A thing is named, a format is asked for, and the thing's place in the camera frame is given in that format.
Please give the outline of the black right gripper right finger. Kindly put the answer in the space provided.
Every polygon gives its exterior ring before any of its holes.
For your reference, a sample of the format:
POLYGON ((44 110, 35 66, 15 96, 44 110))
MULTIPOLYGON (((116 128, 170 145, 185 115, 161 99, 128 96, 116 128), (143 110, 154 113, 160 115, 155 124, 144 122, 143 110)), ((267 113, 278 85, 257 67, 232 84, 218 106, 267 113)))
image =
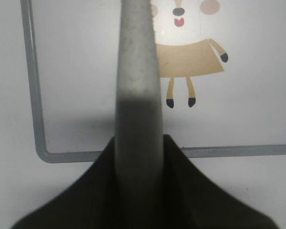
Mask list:
POLYGON ((170 135, 163 135, 156 229, 276 229, 266 214, 233 197, 204 175, 170 135))

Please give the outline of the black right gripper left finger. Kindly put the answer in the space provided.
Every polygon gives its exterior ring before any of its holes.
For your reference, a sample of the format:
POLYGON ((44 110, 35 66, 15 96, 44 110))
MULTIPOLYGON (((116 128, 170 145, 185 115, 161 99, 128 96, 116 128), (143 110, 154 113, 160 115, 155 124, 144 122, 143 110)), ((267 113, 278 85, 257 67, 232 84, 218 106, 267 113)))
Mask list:
POLYGON ((14 229, 122 229, 121 196, 112 138, 93 165, 57 197, 24 216, 14 229))

